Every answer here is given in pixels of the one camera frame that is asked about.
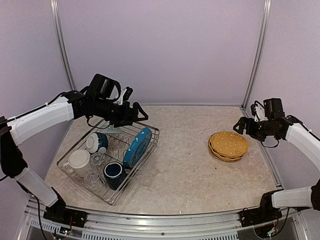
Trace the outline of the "yellow dotted plate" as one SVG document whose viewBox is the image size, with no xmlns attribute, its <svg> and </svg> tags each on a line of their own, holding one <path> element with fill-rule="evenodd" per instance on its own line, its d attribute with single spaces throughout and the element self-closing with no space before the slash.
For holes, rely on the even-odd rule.
<svg viewBox="0 0 320 240">
<path fill-rule="evenodd" d="M 249 149 L 247 139 L 232 131 L 214 133 L 210 136 L 208 145 L 215 153 L 230 159 L 242 157 Z"/>
<path fill-rule="evenodd" d="M 239 157 L 222 156 L 218 152 L 214 151 L 214 148 L 212 147 L 212 144 L 211 144 L 210 140 L 208 141 L 208 150 L 209 150 L 211 155 L 213 155 L 214 157 L 216 157 L 219 160 L 224 161 L 224 162 L 237 162 L 237 161 L 241 160 L 244 157 L 244 155 L 239 156 Z"/>
</svg>

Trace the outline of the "blue dotted plate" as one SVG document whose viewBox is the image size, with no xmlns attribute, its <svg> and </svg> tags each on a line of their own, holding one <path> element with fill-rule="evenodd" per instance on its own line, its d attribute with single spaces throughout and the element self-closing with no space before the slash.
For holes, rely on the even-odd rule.
<svg viewBox="0 0 320 240">
<path fill-rule="evenodd" d="M 149 127 L 144 127 L 132 140 L 124 157 L 123 166 L 125 169 L 132 169 L 146 152 L 152 138 Z"/>
</svg>

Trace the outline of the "cream bird plate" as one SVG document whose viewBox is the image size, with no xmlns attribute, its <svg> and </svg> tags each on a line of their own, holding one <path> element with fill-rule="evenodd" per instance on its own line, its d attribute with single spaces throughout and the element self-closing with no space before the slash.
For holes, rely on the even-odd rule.
<svg viewBox="0 0 320 240">
<path fill-rule="evenodd" d="M 225 157 L 225 156 L 221 156 L 219 155 L 217 152 L 214 152 L 214 151 L 211 151 L 209 149 L 209 152 L 212 156 L 216 157 L 217 159 L 221 160 L 221 161 L 224 161 L 224 162 L 237 162 L 239 160 L 241 160 L 243 158 L 243 156 L 240 156 L 240 157 L 236 157 L 236 158 L 230 158 L 230 157 Z"/>
</svg>

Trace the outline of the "dark blue mug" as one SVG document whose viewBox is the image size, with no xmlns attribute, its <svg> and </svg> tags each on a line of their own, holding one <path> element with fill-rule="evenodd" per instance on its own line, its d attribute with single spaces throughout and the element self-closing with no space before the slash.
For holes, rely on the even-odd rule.
<svg viewBox="0 0 320 240">
<path fill-rule="evenodd" d="M 126 178 L 126 171 L 119 162 L 109 162 L 103 169 L 104 178 L 112 190 L 117 190 Z"/>
</svg>

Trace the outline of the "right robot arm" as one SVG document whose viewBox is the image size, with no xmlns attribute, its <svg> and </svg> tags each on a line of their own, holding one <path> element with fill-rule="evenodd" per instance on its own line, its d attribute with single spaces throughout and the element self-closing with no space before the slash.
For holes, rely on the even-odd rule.
<svg viewBox="0 0 320 240">
<path fill-rule="evenodd" d="M 281 210 L 320 209 L 320 138 L 297 117 L 286 115 L 280 98 L 269 98 L 251 105 L 251 117 L 243 116 L 233 130 L 257 140 L 277 141 L 279 150 L 269 147 L 268 154 L 279 170 L 284 189 L 264 193 L 256 208 L 243 209 L 239 218 L 243 227 L 258 225 L 282 217 Z"/>
</svg>

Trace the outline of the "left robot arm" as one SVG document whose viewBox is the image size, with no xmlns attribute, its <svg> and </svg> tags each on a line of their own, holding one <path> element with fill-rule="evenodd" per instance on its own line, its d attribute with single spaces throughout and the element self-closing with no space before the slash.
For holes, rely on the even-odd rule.
<svg viewBox="0 0 320 240">
<path fill-rule="evenodd" d="M 46 213 L 63 223 L 70 218 L 70 211 L 64 199 L 43 177 L 29 166 L 21 146 L 31 143 L 30 154 L 44 156 L 50 147 L 57 146 L 53 132 L 58 125 L 79 118 L 89 121 L 99 117 L 111 126 L 124 127 L 146 121 L 149 116 L 138 102 L 130 103 L 133 89 L 122 88 L 109 77 L 95 74 L 90 84 L 81 90 L 59 93 L 52 100 L 20 115 L 0 118 L 0 170 L 4 178 L 13 179 L 24 191 L 33 195 L 45 206 Z"/>
</svg>

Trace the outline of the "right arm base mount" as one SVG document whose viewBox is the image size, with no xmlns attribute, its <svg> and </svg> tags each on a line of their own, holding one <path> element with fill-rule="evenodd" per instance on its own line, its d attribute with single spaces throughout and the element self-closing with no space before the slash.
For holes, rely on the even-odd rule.
<svg viewBox="0 0 320 240">
<path fill-rule="evenodd" d="M 244 208 L 238 214 L 242 227 L 249 227 L 253 225 L 267 223 L 270 221 L 279 220 L 283 216 L 282 212 L 277 208 L 264 211 L 260 207 L 251 209 Z"/>
</svg>

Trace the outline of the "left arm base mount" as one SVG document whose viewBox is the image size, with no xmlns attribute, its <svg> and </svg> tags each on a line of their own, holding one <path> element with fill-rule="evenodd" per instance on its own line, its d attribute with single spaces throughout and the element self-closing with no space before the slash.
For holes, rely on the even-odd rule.
<svg viewBox="0 0 320 240">
<path fill-rule="evenodd" d="M 62 212 L 45 210 L 43 218 L 70 227 L 84 228 L 88 213 L 85 211 L 65 208 Z"/>
</svg>

